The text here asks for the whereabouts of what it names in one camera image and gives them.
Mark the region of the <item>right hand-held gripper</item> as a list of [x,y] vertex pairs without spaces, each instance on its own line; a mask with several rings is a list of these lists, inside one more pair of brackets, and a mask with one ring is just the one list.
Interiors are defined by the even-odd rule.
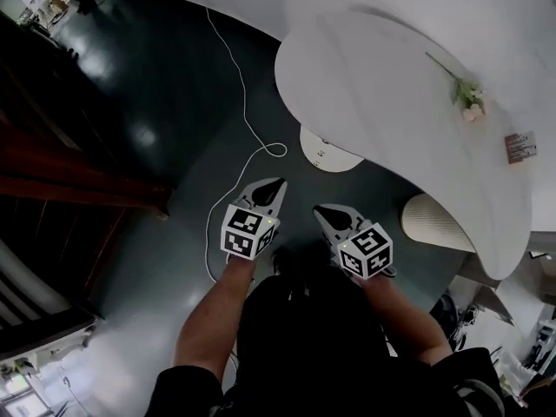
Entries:
[[313,213],[331,247],[331,261],[348,276],[368,280],[376,275],[397,275],[393,241],[378,222],[340,204],[320,204]]

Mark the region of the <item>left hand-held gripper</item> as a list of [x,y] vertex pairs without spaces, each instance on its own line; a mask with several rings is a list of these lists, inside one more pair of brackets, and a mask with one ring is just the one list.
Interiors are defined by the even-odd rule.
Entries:
[[288,183],[284,178],[252,182],[228,205],[221,229],[221,250],[253,261],[275,236]]

